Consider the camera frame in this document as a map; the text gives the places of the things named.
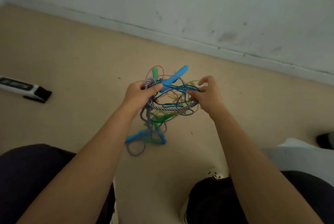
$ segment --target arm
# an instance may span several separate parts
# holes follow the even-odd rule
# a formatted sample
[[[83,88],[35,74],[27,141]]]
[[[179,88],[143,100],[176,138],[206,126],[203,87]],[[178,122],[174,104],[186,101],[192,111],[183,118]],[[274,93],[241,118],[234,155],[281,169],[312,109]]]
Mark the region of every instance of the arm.
[[[158,84],[141,90],[143,84],[136,82],[128,87],[122,105],[37,196],[18,224],[96,222],[113,182],[131,121],[148,98],[162,88]]]
[[[222,103],[215,79],[199,81],[201,92],[189,91],[216,125],[233,185],[249,223],[323,223],[294,186],[281,174]]]

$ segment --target baseboard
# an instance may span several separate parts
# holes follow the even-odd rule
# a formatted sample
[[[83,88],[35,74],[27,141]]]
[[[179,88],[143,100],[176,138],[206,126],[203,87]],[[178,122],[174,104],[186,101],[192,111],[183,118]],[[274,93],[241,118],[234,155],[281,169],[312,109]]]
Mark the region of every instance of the baseboard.
[[[107,19],[98,15],[87,14],[85,12],[73,10],[66,7],[51,5],[36,0],[6,0],[9,3],[26,7],[29,9],[45,12],[52,15],[72,19],[82,23],[107,28],[114,31],[128,33],[137,37],[154,40],[163,44],[179,47],[198,53],[208,54],[226,60],[243,63],[281,72],[295,77],[310,79],[316,82],[334,85],[334,74],[307,69],[288,63],[282,63],[271,59],[266,59],[256,55],[245,54],[238,51],[231,51],[222,47],[216,47],[209,44],[161,33],[141,26],[123,23],[114,19]]]

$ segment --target black pants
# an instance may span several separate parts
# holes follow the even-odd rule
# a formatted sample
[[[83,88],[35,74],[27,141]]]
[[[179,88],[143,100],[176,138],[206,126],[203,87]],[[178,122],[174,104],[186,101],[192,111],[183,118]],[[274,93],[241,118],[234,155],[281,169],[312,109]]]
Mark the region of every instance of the black pants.
[[[0,156],[0,223],[14,224],[24,211],[75,156],[56,147],[38,144],[19,147]],[[334,188],[327,182],[298,171],[283,171],[324,223],[334,223]],[[98,224],[109,224],[115,193],[109,195]],[[198,182],[189,195],[189,224],[247,223],[231,178],[207,178]]]
[[[44,144],[19,147],[1,155],[0,223],[15,224],[74,156],[74,153]],[[114,204],[112,185],[96,223],[110,223]]]
[[[282,171],[282,174],[324,223],[334,223],[334,188],[330,184],[304,172]],[[248,223],[231,177],[198,182],[189,195],[187,221],[188,224]]]

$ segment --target person's left hand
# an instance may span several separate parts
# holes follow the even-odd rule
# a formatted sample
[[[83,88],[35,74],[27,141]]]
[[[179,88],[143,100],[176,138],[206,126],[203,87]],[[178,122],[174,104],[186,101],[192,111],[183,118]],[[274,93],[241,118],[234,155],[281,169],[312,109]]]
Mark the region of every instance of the person's left hand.
[[[145,81],[131,83],[125,93],[124,101],[121,106],[131,112],[132,116],[145,106],[147,100],[163,88],[161,83],[144,89]]]

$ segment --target white wall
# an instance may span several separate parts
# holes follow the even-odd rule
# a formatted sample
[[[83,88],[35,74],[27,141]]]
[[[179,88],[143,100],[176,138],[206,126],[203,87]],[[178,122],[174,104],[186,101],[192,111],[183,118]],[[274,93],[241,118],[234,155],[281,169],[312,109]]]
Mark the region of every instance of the white wall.
[[[132,26],[137,31],[131,34],[137,36],[147,37],[143,33],[148,30],[156,35],[169,34],[165,37],[177,37],[181,45],[175,45],[180,47],[188,48],[184,44],[189,40],[198,41],[196,47],[190,45],[189,49],[282,72],[285,70],[280,67],[288,67],[291,70],[286,73],[334,85],[334,0],[9,1],[39,10],[42,7],[33,4],[45,2],[62,10],[80,11],[86,19],[99,16],[119,27],[110,27],[106,21],[96,25],[129,33],[122,26]],[[57,14],[55,7],[44,11]],[[62,15],[84,21],[79,12],[71,13],[72,16]],[[206,52],[204,46],[246,53],[247,58],[237,56],[239,53],[235,53],[235,58],[234,53],[220,56],[218,52]],[[305,75],[293,73],[295,68]]]

